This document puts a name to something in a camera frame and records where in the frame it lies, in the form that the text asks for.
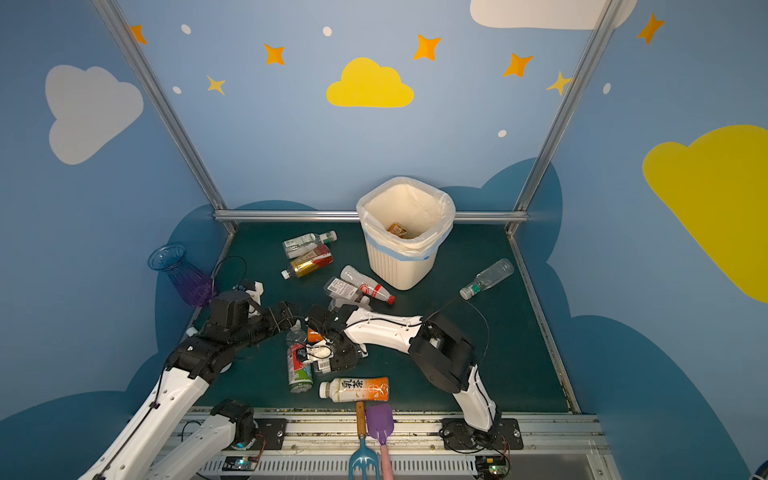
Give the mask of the orange label juice bottle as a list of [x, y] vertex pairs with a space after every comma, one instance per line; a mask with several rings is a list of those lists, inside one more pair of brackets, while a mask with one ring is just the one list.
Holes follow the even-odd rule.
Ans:
[[319, 332], [313, 330], [312, 328], [307, 330], [307, 342], [310, 345], [318, 344], [324, 340], [325, 338]]

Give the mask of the square clear bottle white label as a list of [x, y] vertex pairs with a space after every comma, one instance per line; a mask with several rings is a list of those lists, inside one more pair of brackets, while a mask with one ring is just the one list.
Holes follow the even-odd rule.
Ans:
[[363, 297], [358, 287], [336, 277], [331, 278], [324, 289], [326, 294], [334, 300], [357, 303]]

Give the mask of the white bottle red label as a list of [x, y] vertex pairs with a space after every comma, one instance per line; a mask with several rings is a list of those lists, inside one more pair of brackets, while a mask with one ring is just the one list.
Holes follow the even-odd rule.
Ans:
[[393, 305], [395, 296], [392, 295], [382, 284], [373, 278], [360, 273], [351, 265], [345, 266], [341, 270], [340, 277], [347, 283], [354, 285], [364, 295]]

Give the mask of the clear bottle white orange label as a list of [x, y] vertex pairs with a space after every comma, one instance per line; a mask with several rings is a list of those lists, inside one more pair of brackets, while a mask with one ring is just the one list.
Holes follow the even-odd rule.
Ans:
[[329, 305], [329, 310], [340, 309], [345, 305], [351, 305], [353, 307], [358, 307], [367, 311], [372, 310], [368, 297], [365, 297], [361, 301], [351, 301], [351, 300], [342, 299], [342, 298], [332, 298]]

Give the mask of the clear bottle pale green label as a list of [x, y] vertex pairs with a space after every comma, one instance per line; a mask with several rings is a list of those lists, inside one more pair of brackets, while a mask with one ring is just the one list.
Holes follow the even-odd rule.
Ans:
[[312, 366], [314, 373], [318, 375], [330, 374], [333, 371], [332, 360], [332, 354], [323, 357], [313, 356]]

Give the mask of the orange brown label bottle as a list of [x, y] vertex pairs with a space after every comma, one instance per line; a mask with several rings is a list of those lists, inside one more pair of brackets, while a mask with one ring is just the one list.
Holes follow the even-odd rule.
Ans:
[[405, 226], [403, 226], [402, 224], [398, 223], [398, 222], [394, 222], [394, 223], [392, 223], [392, 224], [391, 224], [391, 225], [388, 227], [387, 231], [388, 231], [389, 233], [391, 233], [391, 234], [393, 234], [393, 235], [397, 236], [398, 238], [406, 238], [406, 237], [407, 237], [407, 235], [408, 235], [408, 230], [407, 230], [407, 228], [406, 228]]

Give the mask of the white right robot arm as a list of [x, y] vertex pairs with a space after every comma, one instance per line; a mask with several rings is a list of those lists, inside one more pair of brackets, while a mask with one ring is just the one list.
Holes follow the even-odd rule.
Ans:
[[453, 395], [468, 427], [489, 433], [500, 414], [479, 375], [474, 346], [446, 316], [402, 317], [344, 305], [334, 310], [313, 306], [308, 326], [330, 348], [321, 369], [335, 373], [354, 369], [369, 346], [389, 348], [409, 356], [436, 388]]

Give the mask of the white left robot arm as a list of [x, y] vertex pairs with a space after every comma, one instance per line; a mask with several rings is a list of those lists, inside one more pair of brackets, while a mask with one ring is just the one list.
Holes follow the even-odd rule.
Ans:
[[147, 399], [82, 477], [143, 479], [174, 427], [236, 354], [302, 319], [301, 312], [290, 302], [263, 307], [243, 292], [212, 300], [202, 329], [169, 355]]

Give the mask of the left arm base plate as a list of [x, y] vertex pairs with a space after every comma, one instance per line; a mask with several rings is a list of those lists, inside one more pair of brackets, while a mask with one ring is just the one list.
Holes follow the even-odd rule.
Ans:
[[234, 450], [275, 450], [283, 447], [287, 421], [281, 418], [257, 418], [240, 421], [230, 448]]

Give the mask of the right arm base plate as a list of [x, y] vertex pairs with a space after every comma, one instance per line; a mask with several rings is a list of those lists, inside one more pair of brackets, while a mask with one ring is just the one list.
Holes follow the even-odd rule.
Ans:
[[462, 419], [444, 418], [438, 436], [446, 449], [464, 454], [524, 448], [519, 423], [514, 418], [501, 418], [489, 432], [474, 429]]

